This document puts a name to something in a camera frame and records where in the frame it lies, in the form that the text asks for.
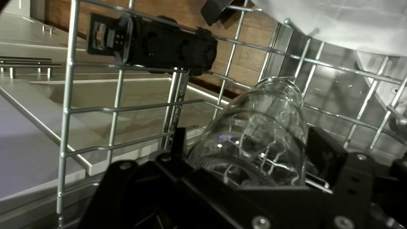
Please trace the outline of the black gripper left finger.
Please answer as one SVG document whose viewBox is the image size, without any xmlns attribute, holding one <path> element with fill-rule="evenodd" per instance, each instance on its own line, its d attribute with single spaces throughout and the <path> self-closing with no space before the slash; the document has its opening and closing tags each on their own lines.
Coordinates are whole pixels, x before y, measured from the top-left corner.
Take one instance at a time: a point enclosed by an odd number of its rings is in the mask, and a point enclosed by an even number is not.
<svg viewBox="0 0 407 229">
<path fill-rule="evenodd" d="M 177 129 L 168 153 L 139 166 L 109 167 L 78 229 L 237 229 L 238 223 L 191 181 L 182 161 L 186 129 Z"/>
</svg>

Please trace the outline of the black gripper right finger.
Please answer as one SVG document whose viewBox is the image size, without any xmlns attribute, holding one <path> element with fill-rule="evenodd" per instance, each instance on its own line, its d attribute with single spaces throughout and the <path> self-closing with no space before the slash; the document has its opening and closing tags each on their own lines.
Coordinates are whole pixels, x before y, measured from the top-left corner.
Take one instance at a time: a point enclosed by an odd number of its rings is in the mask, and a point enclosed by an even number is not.
<svg viewBox="0 0 407 229">
<path fill-rule="evenodd" d="M 406 158 L 390 167 L 349 153 L 321 128 L 311 128 L 306 153 L 333 190 L 329 229 L 406 229 Z"/>
</svg>

